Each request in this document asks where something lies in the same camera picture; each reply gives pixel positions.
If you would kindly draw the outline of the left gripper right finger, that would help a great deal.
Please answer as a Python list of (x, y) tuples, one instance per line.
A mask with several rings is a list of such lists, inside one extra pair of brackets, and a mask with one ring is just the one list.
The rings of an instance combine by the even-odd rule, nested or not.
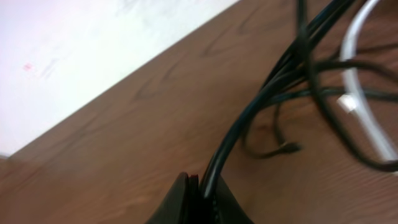
[(218, 179), (212, 201), (213, 220), (216, 224), (253, 224), (222, 177)]

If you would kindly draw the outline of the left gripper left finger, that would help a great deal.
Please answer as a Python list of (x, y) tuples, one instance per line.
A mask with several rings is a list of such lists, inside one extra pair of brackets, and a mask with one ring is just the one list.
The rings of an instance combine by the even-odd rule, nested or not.
[(197, 175), (180, 173), (146, 224), (196, 223), (198, 182)]

